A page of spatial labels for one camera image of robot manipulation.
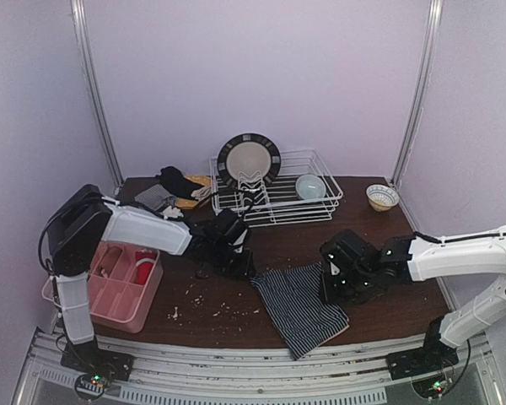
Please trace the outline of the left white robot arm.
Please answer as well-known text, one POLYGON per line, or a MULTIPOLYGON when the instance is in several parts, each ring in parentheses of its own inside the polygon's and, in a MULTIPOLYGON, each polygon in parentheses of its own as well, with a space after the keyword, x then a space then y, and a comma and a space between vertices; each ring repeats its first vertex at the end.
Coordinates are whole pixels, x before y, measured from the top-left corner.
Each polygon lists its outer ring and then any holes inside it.
POLYGON ((122 202, 82 186, 47 221, 37 245, 38 260, 56 280, 67 342, 95 351, 89 314, 88 271, 102 242, 131 244, 208 264, 217 275, 247 279, 255 275, 245 248, 249 227, 238 213, 224 209, 212 219, 172 218, 141 202, 122 202))

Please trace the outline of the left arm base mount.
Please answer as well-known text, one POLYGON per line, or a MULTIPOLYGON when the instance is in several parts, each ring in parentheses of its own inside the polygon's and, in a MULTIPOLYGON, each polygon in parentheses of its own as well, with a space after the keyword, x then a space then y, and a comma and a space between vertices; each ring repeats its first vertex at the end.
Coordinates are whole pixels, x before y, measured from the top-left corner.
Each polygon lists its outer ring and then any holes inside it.
POLYGON ((96 401, 117 381, 128 382, 134 358, 108 350, 100 350, 96 360, 82 359, 71 348, 62 351, 61 366, 80 372, 73 383, 75 394, 84 401, 96 401))

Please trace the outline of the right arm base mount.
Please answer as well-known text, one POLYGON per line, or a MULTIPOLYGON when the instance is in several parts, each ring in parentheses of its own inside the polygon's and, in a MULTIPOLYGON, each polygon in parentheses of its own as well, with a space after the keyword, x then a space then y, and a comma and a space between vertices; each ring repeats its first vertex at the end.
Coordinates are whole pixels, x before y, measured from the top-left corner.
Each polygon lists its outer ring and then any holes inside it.
POLYGON ((417 377, 412 389, 423 399, 442 399, 451 393, 465 375, 471 359, 471 343, 466 341, 467 354, 463 368, 455 377, 459 363, 457 348, 442 343, 438 337, 426 336, 419 348, 388 354, 386 363, 393 381, 417 377))

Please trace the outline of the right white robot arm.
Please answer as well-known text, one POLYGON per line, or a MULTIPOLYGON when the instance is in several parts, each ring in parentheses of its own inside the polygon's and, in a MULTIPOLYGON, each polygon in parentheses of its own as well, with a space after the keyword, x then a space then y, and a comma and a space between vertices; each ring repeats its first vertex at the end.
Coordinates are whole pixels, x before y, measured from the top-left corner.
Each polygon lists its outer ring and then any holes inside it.
POLYGON ((320 298, 362 304, 399 284, 492 273, 496 280, 469 303, 432 321, 427 350, 448 351, 506 316, 506 225, 482 233, 433 237, 419 232, 376 248, 345 229, 320 248, 320 298))

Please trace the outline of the striped navy underwear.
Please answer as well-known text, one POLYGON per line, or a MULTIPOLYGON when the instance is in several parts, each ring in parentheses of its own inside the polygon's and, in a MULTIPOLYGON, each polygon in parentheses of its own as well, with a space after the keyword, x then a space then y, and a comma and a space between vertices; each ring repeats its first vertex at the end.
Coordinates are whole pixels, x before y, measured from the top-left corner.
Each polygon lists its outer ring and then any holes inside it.
POLYGON ((345 332, 349 317, 320 299, 322 265, 272 269, 250 279, 290 356, 306 354, 345 332))

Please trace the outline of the red white-trimmed underwear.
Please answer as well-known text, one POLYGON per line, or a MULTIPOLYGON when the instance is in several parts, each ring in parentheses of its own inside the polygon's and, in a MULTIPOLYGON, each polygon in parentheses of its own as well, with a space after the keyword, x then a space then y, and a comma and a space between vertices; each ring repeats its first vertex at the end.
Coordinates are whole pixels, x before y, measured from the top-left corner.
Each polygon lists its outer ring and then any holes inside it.
POLYGON ((154 251, 139 250, 135 252, 135 270, 132 281, 135 284, 144 285, 156 263, 157 254, 154 251))

